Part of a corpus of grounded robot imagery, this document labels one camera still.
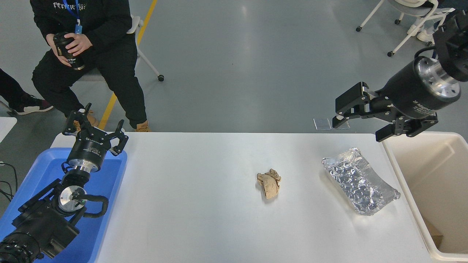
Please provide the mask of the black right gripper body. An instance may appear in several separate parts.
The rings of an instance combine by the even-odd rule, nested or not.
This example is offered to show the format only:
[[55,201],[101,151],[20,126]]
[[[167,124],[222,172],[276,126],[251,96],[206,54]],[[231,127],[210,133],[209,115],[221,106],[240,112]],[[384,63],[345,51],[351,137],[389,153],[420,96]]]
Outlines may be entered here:
[[412,119],[425,118],[446,106],[446,100],[423,83],[418,66],[424,63],[424,60],[410,62],[377,91],[379,96],[388,97],[399,112]]

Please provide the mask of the person's left hand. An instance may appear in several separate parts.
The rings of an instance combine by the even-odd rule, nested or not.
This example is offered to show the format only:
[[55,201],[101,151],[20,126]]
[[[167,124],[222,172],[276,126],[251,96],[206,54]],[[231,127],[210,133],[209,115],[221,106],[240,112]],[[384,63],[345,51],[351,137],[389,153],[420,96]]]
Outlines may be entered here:
[[66,46],[68,53],[73,56],[78,56],[93,46],[92,42],[85,34],[68,33],[64,35],[64,37],[66,39],[73,38],[72,42]]

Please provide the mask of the person's right hand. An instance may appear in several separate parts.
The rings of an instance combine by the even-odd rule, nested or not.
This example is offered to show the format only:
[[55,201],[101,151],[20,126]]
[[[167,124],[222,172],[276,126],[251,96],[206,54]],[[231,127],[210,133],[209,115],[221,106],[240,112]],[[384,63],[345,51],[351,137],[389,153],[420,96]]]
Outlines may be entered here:
[[61,62],[63,65],[71,67],[70,63],[68,62],[68,60],[65,57],[58,55],[56,45],[55,45],[54,40],[53,40],[53,37],[54,37],[54,34],[47,34],[46,38],[45,38],[46,42],[50,46],[53,54],[58,59],[58,61]]

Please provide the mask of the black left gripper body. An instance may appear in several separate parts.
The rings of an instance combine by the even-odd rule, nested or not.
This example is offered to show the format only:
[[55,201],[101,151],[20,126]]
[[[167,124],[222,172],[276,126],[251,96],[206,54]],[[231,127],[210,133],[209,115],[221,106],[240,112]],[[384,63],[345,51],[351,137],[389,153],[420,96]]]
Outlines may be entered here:
[[109,149],[110,140],[103,140],[103,137],[77,137],[68,156],[68,164],[75,166],[79,160],[85,160],[101,166]]

